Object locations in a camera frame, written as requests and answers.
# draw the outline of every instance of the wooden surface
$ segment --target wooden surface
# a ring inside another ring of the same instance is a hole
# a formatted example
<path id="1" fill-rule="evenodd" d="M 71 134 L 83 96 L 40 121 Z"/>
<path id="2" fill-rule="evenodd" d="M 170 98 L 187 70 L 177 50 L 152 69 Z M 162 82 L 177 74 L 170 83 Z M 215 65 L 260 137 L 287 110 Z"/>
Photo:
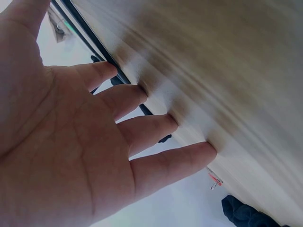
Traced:
<path id="1" fill-rule="evenodd" d="M 303 1 L 73 0 L 181 144 L 243 202 L 303 226 Z"/>

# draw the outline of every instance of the palm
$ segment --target palm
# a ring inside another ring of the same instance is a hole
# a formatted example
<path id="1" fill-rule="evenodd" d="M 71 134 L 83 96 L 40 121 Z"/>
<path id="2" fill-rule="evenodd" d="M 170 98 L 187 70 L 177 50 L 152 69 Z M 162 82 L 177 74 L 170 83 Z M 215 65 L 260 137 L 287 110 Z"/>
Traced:
<path id="1" fill-rule="evenodd" d="M 14 13 L 28 13 L 33 5 L 44 12 L 48 3 L 15 0 L 0 17 L 6 85 L 0 91 L 0 185 L 6 186 L 0 196 L 7 198 L 0 210 L 12 213 L 1 217 L 4 222 L 17 226 L 17 215 L 26 220 L 23 226 L 89 225 L 215 157 L 200 143 L 130 162 L 131 155 L 172 133 L 176 123 L 164 115 L 116 124 L 146 95 L 132 85 L 90 94 L 116 74 L 109 63 L 44 67 L 36 44 L 43 13 L 32 11 L 33 18 Z"/>

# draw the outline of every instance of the black strip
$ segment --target black strip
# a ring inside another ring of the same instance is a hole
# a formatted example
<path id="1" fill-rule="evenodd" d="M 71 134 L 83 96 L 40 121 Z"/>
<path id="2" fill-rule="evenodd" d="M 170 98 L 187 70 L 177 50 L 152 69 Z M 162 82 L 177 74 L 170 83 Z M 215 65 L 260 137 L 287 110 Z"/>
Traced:
<path id="1" fill-rule="evenodd" d="M 98 37 L 95 35 L 95 33 L 91 30 L 89 25 L 86 23 L 86 21 L 83 19 L 81 14 L 78 12 L 78 10 L 75 8 L 75 6 L 71 3 L 70 0 L 61 0 L 61 2 L 64 4 L 64 6 L 68 9 L 68 11 L 72 14 L 74 19 L 78 22 L 78 24 L 82 27 L 82 29 L 85 31 L 85 33 L 90 37 L 92 42 L 96 45 L 96 47 L 100 50 L 100 52 L 103 54 L 105 59 L 114 65 L 118 70 L 118 77 L 123 83 L 130 84 L 131 82 L 126 77 L 126 75 L 122 72 L 116 61 L 112 58 L 112 56 L 108 53 L 106 48 L 103 46 L 103 44 L 100 42 Z"/>
<path id="2" fill-rule="evenodd" d="M 68 16 L 65 14 L 65 12 L 61 9 L 61 7 L 58 5 L 58 3 L 55 0 L 52 0 L 53 5 L 55 8 L 61 13 L 61 15 L 64 17 L 64 19 L 69 23 L 69 25 L 74 29 L 74 31 L 77 33 L 77 35 L 80 37 L 80 39 L 85 43 L 85 45 L 94 53 L 94 55 L 99 58 L 100 61 L 104 61 L 104 59 L 95 51 L 95 49 L 89 44 L 89 42 L 86 40 L 86 38 L 81 34 L 81 32 L 77 29 L 77 27 L 72 23 L 72 21 L 68 18 Z"/>

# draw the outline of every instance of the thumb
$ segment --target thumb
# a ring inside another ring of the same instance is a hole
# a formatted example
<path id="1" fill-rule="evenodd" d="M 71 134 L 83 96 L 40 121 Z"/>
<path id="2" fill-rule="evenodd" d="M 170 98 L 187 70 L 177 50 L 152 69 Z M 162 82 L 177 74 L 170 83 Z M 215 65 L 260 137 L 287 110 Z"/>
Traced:
<path id="1" fill-rule="evenodd" d="M 51 0 L 13 0 L 0 16 L 24 26 L 35 38 Z"/>

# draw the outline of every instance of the black rubber seal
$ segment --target black rubber seal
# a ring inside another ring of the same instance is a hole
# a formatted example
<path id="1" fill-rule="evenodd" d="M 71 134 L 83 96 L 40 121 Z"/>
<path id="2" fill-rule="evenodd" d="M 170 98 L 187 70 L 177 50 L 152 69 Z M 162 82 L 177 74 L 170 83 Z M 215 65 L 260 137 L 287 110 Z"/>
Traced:
<path id="1" fill-rule="evenodd" d="M 113 57 L 109 54 L 109 52 L 106 50 L 106 48 L 104 47 L 104 45 L 100 42 L 99 38 L 96 36 L 96 34 L 92 31 L 92 29 L 89 27 L 89 25 L 86 23 L 86 21 L 84 20 L 84 18 L 81 16 L 81 14 L 78 12 L 78 10 L 75 8 L 74 4 L 70 1 L 70 0 L 60 0 L 62 2 L 62 4 L 67 8 L 67 10 L 72 14 L 72 16 L 74 17 L 74 19 L 78 22 L 78 24 L 81 26 L 81 28 L 84 30 L 84 32 L 88 35 L 88 37 L 92 40 L 92 42 L 94 43 L 94 45 L 100 50 L 100 52 L 103 54 L 103 56 L 105 57 L 106 61 L 111 63 L 112 65 L 114 65 L 117 70 L 118 70 L 118 77 L 119 79 L 125 83 L 125 84 L 130 84 L 131 82 L 129 81 L 129 79 L 126 77 L 126 75 L 122 72 L 122 70 L 120 69 L 120 67 L 118 66 L 118 64 L 116 63 L 116 61 L 113 59 Z M 55 2 L 55 0 L 52 0 L 52 3 L 58 7 L 60 7 L 58 5 L 58 3 Z M 67 15 L 63 12 L 62 15 L 67 21 L 68 23 L 71 22 L 70 19 L 67 18 Z"/>

